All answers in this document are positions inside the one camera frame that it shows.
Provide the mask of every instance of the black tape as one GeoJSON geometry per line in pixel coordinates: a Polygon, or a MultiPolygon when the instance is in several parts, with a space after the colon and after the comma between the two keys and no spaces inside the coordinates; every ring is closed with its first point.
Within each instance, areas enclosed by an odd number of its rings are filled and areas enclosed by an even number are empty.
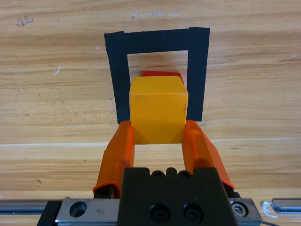
{"type": "Polygon", "coordinates": [[[187,119],[202,121],[210,28],[189,28],[187,119]]]}
{"type": "Polygon", "coordinates": [[[127,53],[188,50],[188,29],[125,33],[127,53]]]}
{"type": "Polygon", "coordinates": [[[130,120],[127,54],[188,50],[187,119],[202,120],[209,28],[105,34],[117,110],[117,121],[130,120]]]}
{"type": "Polygon", "coordinates": [[[105,34],[105,44],[109,57],[113,90],[115,96],[117,122],[130,120],[129,92],[131,87],[128,69],[127,52],[125,50],[125,33],[105,34]]]}

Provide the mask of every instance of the wooden surface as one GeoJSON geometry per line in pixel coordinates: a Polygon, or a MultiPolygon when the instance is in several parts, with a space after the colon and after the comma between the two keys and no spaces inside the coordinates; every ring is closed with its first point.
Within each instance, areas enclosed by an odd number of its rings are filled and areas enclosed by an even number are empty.
{"type": "MultiPolygon", "coordinates": [[[[300,225],[261,207],[301,197],[300,21],[298,0],[1,0],[0,200],[92,197],[117,128],[105,32],[201,26],[211,34],[200,126],[266,221],[300,225]]],[[[128,58],[131,77],[186,79],[187,51],[128,58]]],[[[135,166],[182,170],[181,147],[137,146],[135,166]]],[[[38,218],[0,216],[0,225],[38,218]]]]}

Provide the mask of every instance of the black screw head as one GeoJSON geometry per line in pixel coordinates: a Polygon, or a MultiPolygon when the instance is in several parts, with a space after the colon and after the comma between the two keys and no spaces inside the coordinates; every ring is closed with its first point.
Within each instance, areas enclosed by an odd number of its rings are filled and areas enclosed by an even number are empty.
{"type": "Polygon", "coordinates": [[[170,219],[170,210],[166,205],[159,203],[151,207],[150,216],[157,224],[164,224],[170,219]]]}
{"type": "Polygon", "coordinates": [[[186,204],[184,206],[184,216],[193,223],[199,223],[203,219],[203,211],[196,204],[186,204]]]}

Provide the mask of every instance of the cable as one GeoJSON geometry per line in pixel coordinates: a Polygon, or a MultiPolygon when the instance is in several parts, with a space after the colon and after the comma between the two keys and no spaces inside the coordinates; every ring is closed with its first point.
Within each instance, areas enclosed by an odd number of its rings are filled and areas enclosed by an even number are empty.
{"type": "Polygon", "coordinates": [[[265,225],[270,225],[270,226],[279,226],[279,225],[275,225],[273,223],[269,223],[269,222],[266,222],[266,221],[262,221],[261,223],[265,224],[265,225]]]}

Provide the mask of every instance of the screw hole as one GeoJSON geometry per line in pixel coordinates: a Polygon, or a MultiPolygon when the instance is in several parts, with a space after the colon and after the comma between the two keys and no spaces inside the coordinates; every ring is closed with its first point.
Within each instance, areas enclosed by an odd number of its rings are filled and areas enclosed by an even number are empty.
{"type": "Polygon", "coordinates": [[[241,214],[243,212],[243,209],[240,206],[235,206],[234,209],[235,209],[236,213],[241,214]]]}
{"type": "Polygon", "coordinates": [[[192,175],[188,171],[185,171],[185,170],[179,172],[179,174],[180,174],[181,178],[183,178],[183,179],[188,179],[188,178],[192,177],[192,175]]]}
{"type": "Polygon", "coordinates": [[[184,216],[193,223],[199,223],[203,219],[203,211],[196,204],[184,205],[184,216]]]}
{"type": "Polygon", "coordinates": [[[151,174],[151,176],[154,177],[154,178],[159,179],[159,178],[163,178],[165,175],[164,175],[164,173],[162,171],[156,170],[156,171],[153,171],[153,173],[151,174]]]}
{"type": "Polygon", "coordinates": [[[80,216],[84,215],[87,211],[87,205],[82,202],[76,202],[70,207],[70,216],[73,218],[79,218],[80,216]]]}
{"type": "Polygon", "coordinates": [[[248,208],[242,202],[232,202],[232,210],[235,215],[239,217],[245,217],[248,214],[248,208]]]}
{"type": "Polygon", "coordinates": [[[157,224],[164,224],[170,219],[170,210],[166,205],[159,203],[151,207],[150,216],[157,224]]]}

